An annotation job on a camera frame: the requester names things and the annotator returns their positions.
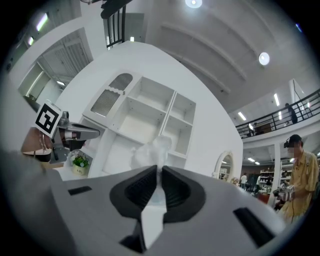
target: round ceiling light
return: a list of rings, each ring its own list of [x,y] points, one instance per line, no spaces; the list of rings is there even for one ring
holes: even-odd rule
[[[185,3],[191,8],[199,8],[202,5],[202,0],[185,0]]]
[[[259,62],[260,62],[260,64],[263,65],[263,66],[268,65],[268,63],[270,62],[269,54],[266,53],[266,52],[262,52],[262,53],[259,55]]]

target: black railing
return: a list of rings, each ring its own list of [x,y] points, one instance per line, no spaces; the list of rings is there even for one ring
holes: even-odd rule
[[[118,43],[123,43],[125,41],[125,26],[126,26],[126,6],[122,8],[121,33],[120,33],[120,10],[118,10],[116,13],[114,13],[111,17],[107,19],[107,30],[108,30],[108,36],[109,36],[109,42],[107,42],[107,45],[106,45],[107,48]]]
[[[241,138],[248,138],[297,124],[318,114],[320,114],[320,89],[278,111],[238,125],[236,129]]]

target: blue light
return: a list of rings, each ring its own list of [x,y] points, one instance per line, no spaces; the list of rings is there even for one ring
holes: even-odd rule
[[[302,33],[302,30],[301,30],[301,28],[299,27],[299,24],[297,23],[297,24],[295,24],[295,26],[298,28],[298,30]]]

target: white mirror frame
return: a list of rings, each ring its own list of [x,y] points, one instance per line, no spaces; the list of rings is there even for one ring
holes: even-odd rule
[[[233,173],[234,173],[234,155],[232,154],[231,151],[224,151],[220,155],[220,157],[218,158],[218,161],[215,164],[215,169],[214,169],[214,172],[212,173],[212,177],[219,179],[222,161],[225,159],[226,156],[230,157],[230,173],[226,182],[230,182],[231,179],[233,178]]]

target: man's arm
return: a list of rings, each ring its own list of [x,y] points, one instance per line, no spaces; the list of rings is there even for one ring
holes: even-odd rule
[[[309,163],[308,167],[308,181],[307,185],[298,190],[295,191],[294,197],[295,198],[302,198],[307,196],[309,193],[312,193],[315,191],[316,184],[318,182],[318,175],[319,175],[319,168],[318,168],[318,161],[315,155],[311,157],[311,161]]]

